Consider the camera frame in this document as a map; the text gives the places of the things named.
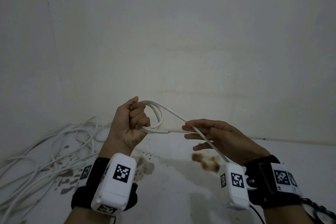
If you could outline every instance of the wrist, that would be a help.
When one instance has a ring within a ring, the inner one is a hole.
[[[119,137],[108,135],[100,150],[99,157],[112,158],[116,153],[122,153],[127,156],[131,156],[132,149],[127,146]]]

